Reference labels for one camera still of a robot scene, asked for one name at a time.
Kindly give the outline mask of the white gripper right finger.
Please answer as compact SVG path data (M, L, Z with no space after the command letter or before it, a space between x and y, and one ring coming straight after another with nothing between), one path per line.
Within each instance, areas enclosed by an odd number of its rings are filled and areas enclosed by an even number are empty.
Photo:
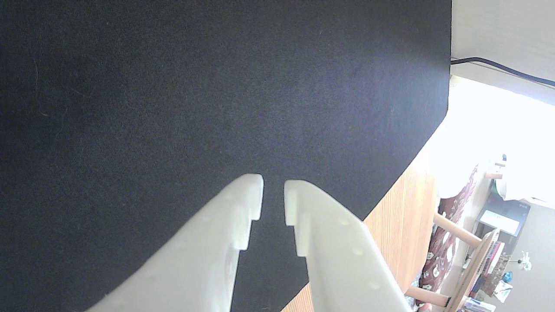
M368 227L349 209L305 180L285 182L284 209L314 311L410 311Z

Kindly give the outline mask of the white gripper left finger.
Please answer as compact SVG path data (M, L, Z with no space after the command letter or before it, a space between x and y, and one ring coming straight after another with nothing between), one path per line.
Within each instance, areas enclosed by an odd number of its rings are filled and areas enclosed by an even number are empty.
M194 214L91 312L228 312L238 257L261 216L264 180L244 174Z

